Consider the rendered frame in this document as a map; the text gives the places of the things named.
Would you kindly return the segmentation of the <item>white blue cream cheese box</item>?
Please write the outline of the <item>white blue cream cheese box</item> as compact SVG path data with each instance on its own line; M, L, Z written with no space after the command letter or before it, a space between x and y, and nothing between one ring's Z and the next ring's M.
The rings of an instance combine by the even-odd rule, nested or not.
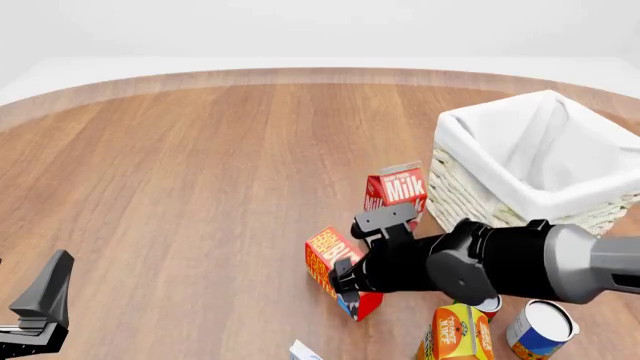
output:
M294 341L289 347L289 354L290 360L324 360L299 340Z

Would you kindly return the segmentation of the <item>orange juice carton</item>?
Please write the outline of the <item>orange juice carton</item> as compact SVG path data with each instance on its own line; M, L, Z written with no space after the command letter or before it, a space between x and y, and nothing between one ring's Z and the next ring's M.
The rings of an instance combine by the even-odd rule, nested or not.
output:
M437 308L412 360L495 360L488 317L462 303Z

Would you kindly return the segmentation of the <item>red orange butter box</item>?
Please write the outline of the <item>red orange butter box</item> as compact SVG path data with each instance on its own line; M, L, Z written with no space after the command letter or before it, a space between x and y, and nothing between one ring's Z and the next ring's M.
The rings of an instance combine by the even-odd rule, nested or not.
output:
M344 239L334 227L327 227L305 242L305 261L309 275L340 305L349 316L359 322L381 305L382 293L359 292L356 295L337 294L329 281L329 273L337 260L348 258L352 264L361 260L364 252Z

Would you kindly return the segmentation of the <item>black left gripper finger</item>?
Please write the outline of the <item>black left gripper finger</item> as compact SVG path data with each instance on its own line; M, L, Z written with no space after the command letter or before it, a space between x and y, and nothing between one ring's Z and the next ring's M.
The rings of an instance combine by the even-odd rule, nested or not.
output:
M20 320L45 319L48 323L68 327L68 293L74 261L68 251L55 251L37 278L9 305L9 309Z

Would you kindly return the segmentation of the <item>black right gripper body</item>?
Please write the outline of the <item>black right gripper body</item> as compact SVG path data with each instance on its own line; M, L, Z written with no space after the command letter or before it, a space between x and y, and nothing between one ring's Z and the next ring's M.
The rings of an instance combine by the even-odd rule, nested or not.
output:
M352 263L350 257L337 260L329 272L329 281L335 292L351 294L371 290L364 265L364 260Z

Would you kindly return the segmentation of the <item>wicker basket with white liner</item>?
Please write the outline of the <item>wicker basket with white liner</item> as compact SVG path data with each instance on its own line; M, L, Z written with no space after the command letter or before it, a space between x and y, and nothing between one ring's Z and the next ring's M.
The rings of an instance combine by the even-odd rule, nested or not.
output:
M545 219L600 236L640 204L640 136L551 90L447 110L428 193L444 230Z

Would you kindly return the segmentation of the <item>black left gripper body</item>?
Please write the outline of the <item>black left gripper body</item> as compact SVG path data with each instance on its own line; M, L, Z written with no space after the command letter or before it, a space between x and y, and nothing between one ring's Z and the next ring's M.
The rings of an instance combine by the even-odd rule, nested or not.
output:
M27 321L28 327L0 326L0 355L38 355L58 353L68 329L45 319Z

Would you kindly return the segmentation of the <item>tin with orange blue label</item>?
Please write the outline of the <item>tin with orange blue label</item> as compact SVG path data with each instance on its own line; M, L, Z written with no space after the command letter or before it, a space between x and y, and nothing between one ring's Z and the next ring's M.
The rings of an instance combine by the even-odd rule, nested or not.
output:
M522 360L548 360L580 333L570 314L555 302L532 299L506 329L506 341Z

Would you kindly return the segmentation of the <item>tin with red label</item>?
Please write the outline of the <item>tin with red label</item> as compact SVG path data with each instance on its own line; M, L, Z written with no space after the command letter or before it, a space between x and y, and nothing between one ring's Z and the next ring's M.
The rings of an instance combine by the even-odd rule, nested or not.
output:
M498 311L501 309L502 304L502 297L496 296L491 299L486 299L479 305L474 305L474 308L484 314L488 318L488 321L491 322Z

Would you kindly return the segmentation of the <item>red milk carton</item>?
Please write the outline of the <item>red milk carton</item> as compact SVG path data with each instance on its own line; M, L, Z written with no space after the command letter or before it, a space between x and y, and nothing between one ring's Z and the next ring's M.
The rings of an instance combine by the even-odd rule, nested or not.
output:
M409 227L416 230L428 198L426 184L421 161L386 167L368 176L363 209L369 212L384 206L410 203L417 216L409 221Z

